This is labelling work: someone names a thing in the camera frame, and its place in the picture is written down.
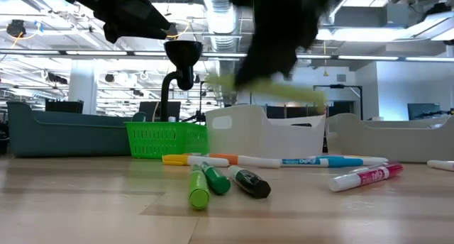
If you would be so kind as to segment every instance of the green plastic basket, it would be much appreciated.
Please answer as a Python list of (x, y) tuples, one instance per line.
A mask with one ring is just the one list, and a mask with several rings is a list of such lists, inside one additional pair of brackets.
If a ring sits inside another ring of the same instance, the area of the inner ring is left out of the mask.
[(207, 154), (206, 126), (193, 123), (127, 122), (131, 155), (161, 159), (163, 155)]

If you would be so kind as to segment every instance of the dry erase marker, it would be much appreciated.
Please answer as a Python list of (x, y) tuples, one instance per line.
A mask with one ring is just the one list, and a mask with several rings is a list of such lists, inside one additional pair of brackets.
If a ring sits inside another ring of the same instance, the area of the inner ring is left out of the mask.
[(389, 162), (387, 158), (383, 157), (368, 157), (368, 156), (357, 156), (357, 155), (344, 155), (341, 156), (344, 158), (357, 158), (362, 160), (362, 165), (364, 166), (373, 166), (373, 165), (379, 165), (382, 164), (383, 162)]
[(311, 156), (306, 159), (282, 159), (282, 167), (358, 167), (363, 166), (360, 158), (338, 155)]
[(204, 172), (206, 181), (215, 194), (223, 195), (230, 189), (230, 181), (218, 169), (206, 162), (200, 164)]
[(273, 169), (279, 169), (281, 167), (281, 161), (279, 159), (265, 159), (244, 155), (228, 154), (209, 154), (209, 157), (227, 159), (230, 162), (230, 165), (255, 166)]
[(430, 160), (427, 162), (427, 166), (440, 170), (454, 171), (454, 161), (445, 162), (439, 160)]
[(228, 171), (235, 183), (252, 197), (264, 199), (270, 195), (271, 188), (268, 182), (255, 173), (238, 166), (230, 166)]
[(201, 164), (202, 162), (207, 162), (214, 167), (228, 167), (229, 163), (227, 159), (221, 158), (210, 158), (203, 156), (193, 156), (193, 155), (164, 155), (162, 156), (162, 162), (164, 165), (194, 165)]
[(389, 179), (390, 177), (398, 175), (402, 170), (404, 170), (404, 168), (400, 164), (385, 165), (363, 172), (334, 177), (333, 179), (330, 179), (328, 185), (331, 191), (340, 192)]
[(189, 173), (189, 204), (194, 209), (205, 209), (209, 199), (210, 193), (205, 175), (200, 170), (200, 166), (192, 165)]

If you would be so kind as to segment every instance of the green marker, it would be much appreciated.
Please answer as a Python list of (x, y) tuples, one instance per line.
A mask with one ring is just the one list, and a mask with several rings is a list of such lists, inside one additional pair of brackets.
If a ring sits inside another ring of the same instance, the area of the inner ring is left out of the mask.
[(208, 185), (215, 194), (223, 195), (228, 192), (230, 181), (218, 169), (206, 162), (202, 162), (200, 168), (204, 171)]
[(192, 165), (189, 173), (189, 203), (194, 209), (205, 209), (208, 205), (210, 193), (204, 173), (200, 166)]

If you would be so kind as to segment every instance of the black funnel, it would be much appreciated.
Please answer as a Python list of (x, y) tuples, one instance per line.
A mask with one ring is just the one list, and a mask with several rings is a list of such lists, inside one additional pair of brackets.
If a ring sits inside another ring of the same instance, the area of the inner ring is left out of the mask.
[(199, 60), (204, 46), (197, 41), (174, 40), (164, 44), (165, 53), (169, 60), (181, 72), (181, 78), (177, 78), (178, 87), (184, 91), (194, 86), (194, 71), (192, 67)]
[(169, 85), (173, 79), (178, 87), (188, 91), (194, 86), (194, 70), (192, 67), (199, 60), (204, 46), (196, 41), (169, 41), (164, 44), (165, 53), (177, 67), (177, 71), (166, 75), (161, 90), (161, 121), (168, 121), (167, 102), (169, 101)]

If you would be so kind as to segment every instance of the teal bin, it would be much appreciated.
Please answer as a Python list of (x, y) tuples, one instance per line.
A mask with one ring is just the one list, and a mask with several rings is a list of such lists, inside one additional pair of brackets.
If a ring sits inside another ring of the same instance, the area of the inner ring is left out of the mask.
[(206, 126), (194, 123), (126, 123), (131, 155), (161, 159), (163, 155), (207, 154)]
[(133, 118), (92, 116), (79, 113), (32, 111), (18, 101), (9, 101), (9, 137), (16, 157), (74, 157), (131, 155), (126, 121)]

